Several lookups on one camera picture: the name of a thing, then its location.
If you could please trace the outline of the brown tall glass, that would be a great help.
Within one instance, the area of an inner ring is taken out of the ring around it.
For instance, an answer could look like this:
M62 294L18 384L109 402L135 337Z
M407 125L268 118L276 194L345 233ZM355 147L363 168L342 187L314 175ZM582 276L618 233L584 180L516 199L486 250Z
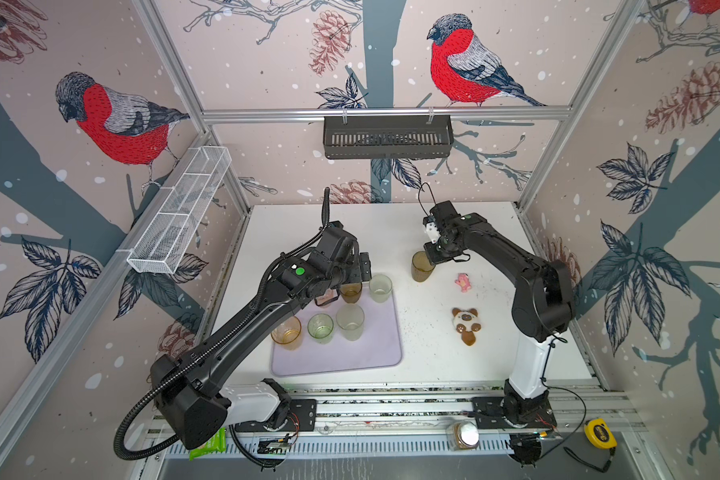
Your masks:
M429 261L425 251L416 252L411 259L411 276L414 281L422 283L426 281L435 266Z

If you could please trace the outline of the pink glass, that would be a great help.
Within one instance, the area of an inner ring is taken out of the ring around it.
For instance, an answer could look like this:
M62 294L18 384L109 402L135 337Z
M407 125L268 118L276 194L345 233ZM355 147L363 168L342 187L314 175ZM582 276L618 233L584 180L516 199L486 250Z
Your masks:
M335 302L339 297L340 294L336 290L327 290L322 296L315 299L315 304L323 308Z

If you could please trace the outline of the pale green short glass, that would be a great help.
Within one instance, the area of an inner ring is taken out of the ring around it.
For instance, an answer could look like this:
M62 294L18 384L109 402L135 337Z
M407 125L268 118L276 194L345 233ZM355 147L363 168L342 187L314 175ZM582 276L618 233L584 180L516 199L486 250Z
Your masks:
M393 283L391 279L384 274L374 275L369 281L369 290L373 301L384 303L392 294Z

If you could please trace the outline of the olive amber glass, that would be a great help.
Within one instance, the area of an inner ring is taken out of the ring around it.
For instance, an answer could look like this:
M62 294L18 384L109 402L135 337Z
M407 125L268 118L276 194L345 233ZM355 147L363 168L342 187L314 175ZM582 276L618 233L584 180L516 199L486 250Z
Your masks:
M339 288L340 296L347 304L355 304L362 295L363 284L351 283L341 285Z

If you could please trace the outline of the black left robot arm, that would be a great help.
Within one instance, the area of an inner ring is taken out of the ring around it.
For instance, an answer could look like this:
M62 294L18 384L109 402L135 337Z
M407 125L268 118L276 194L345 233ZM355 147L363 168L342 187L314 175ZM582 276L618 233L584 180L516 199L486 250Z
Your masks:
M318 233L294 250L280 254L266 268L254 297L213 335L178 358L167 354L150 368L151 390L126 414L114 440L115 455L135 461L176 442L194 449L228 424L233 403L222 388L240 363L285 320L327 290L371 276L370 259L357 238L330 218L330 200L321 207ZM173 436L144 450L126 446L130 425L155 404Z

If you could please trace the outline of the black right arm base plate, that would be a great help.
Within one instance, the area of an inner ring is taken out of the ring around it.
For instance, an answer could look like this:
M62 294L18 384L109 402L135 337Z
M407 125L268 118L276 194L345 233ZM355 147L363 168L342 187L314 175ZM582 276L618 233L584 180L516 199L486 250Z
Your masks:
M551 430L558 424L547 399L539 405L499 396L471 399L471 413L479 430Z

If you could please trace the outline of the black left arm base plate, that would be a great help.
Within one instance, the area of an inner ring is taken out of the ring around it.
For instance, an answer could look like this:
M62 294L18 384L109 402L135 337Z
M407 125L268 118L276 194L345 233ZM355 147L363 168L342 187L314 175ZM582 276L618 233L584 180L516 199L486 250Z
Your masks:
M246 421L234 425L236 433L295 433L313 432L317 416L317 401L315 399L292 400L289 411L280 425L272 422Z

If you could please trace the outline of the lilac plastic tray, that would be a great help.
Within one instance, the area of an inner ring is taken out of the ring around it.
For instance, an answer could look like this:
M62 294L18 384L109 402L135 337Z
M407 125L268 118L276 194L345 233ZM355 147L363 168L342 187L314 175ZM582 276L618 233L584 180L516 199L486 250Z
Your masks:
M364 323L356 340L348 339L339 326L334 327L326 343L308 333L307 325L312 317L325 314L335 319L344 305L343 300L326 308L311 304L299 312L296 317L301 321L302 333L297 347L273 347L272 373L278 377L289 377L398 365L403 353L394 296L383 303L375 302L368 294L361 296L357 305L363 310Z

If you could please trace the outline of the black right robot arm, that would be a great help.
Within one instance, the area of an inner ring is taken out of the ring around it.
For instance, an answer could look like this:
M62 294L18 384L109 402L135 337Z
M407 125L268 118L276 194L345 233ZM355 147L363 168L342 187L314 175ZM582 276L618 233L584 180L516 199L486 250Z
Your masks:
M477 213L460 214L450 201L435 204L423 219L430 240L424 244L433 265L481 256L514 286L511 318L522 334L514 367L504 384L503 416L521 426L548 405L546 370L553 343L562 340L575 316L574 293L566 263L532 254L499 233Z

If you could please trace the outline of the pale green frosted glass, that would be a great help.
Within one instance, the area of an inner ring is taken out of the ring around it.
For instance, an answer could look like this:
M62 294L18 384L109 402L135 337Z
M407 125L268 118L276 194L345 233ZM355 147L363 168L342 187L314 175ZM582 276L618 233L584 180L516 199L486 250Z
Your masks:
M365 313L357 304L346 304L336 313L336 322L348 341L357 341L363 334Z

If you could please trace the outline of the yellow glass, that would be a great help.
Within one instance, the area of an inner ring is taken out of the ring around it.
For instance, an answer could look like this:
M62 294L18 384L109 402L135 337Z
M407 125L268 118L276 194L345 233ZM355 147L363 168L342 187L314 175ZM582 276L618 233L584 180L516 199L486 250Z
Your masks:
M277 326L270 333L270 337L278 348L296 350L303 341L302 323L296 316L291 316Z

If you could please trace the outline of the small green glass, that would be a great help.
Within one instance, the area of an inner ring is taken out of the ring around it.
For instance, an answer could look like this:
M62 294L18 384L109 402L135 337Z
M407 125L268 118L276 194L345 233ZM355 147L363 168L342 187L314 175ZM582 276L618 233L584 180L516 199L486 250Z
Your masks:
M334 320L328 314L316 314L310 318L307 330L314 341L319 344L327 344L333 338Z

